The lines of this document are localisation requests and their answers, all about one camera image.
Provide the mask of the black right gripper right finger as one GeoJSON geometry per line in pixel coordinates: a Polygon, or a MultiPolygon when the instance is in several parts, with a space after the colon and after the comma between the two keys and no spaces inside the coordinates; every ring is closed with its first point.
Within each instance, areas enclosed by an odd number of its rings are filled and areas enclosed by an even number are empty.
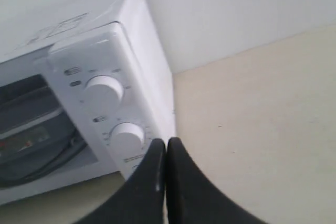
{"type": "Polygon", "coordinates": [[[210,182],[178,137],[167,145],[166,206],[169,223],[265,223],[210,182]]]}

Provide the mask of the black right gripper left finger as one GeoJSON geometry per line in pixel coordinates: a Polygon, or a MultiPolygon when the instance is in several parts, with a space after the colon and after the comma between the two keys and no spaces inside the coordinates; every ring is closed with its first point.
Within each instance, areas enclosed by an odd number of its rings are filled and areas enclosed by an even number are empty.
{"type": "Polygon", "coordinates": [[[131,177],[78,223],[163,223],[165,158],[164,142],[159,138],[152,140],[131,177]]]}

